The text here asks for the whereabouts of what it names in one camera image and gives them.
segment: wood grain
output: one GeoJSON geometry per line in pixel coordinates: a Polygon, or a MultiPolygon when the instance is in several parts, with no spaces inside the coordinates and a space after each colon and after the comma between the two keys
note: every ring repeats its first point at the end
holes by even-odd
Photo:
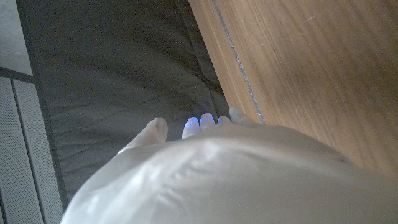
{"type": "MultiPolygon", "coordinates": [[[[229,96],[243,91],[231,88],[237,77],[224,69],[234,66],[233,55],[210,48],[226,38],[220,20],[203,12],[214,10],[213,1],[190,2],[228,103],[253,106],[229,96]]],[[[397,1],[216,3],[267,124],[297,129],[360,167],[398,176],[397,1]]]]}
{"type": "Polygon", "coordinates": [[[205,41],[215,68],[218,80],[223,88],[230,107],[241,108],[248,116],[260,123],[247,86],[242,79],[241,71],[236,63],[233,51],[221,26],[220,19],[212,1],[190,1],[198,22],[200,32],[205,41]]]}

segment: dark gray fabric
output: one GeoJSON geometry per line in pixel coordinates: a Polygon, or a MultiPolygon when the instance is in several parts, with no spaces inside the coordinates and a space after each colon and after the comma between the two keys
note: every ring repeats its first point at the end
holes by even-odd
{"type": "Polygon", "coordinates": [[[68,198],[155,117],[228,114],[188,1],[18,1],[68,198]]]}

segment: floor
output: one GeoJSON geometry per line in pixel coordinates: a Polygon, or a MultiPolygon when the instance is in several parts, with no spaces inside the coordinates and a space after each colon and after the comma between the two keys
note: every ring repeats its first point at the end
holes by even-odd
{"type": "Polygon", "coordinates": [[[32,75],[15,0],[0,1],[0,67],[32,75]]]}

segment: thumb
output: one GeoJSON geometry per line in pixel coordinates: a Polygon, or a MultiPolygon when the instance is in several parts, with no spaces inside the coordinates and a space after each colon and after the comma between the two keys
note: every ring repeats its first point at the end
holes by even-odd
{"type": "Polygon", "coordinates": [[[134,148],[138,146],[146,146],[150,144],[164,143],[167,138],[167,122],[163,118],[155,118],[149,121],[147,126],[118,154],[128,148],[134,148]]]}

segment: wrinkled fabric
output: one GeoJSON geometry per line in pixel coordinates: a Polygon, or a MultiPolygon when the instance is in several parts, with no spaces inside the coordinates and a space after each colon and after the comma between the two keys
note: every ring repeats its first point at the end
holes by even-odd
{"type": "MultiPolygon", "coordinates": [[[[153,136],[165,131],[148,126],[157,127],[153,136]]],[[[395,179],[292,129],[227,122],[179,141],[156,139],[127,145],[88,179],[62,223],[398,221],[395,179]]]]}

